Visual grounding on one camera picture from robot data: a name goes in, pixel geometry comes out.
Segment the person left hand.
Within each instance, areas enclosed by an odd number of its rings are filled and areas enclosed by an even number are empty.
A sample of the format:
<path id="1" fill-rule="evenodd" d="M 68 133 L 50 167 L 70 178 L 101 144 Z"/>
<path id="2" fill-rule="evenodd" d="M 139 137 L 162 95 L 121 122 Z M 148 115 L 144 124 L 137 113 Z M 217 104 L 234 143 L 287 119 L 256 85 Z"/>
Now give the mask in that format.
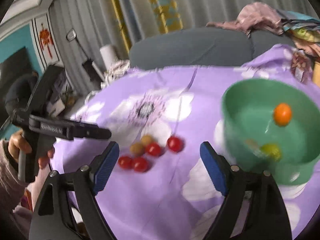
<path id="1" fill-rule="evenodd" d="M 32 152 L 31 146 L 22 136 L 22 130 L 19 130 L 10 136 L 8 151 L 16 162 L 18 162 L 20 152 L 25 154 L 29 154 Z M 40 169 L 44 169 L 49 164 L 50 160 L 54 156 L 54 153 L 55 148 L 52 146 L 52 148 L 47 152 L 47 155 L 38 159 Z"/>

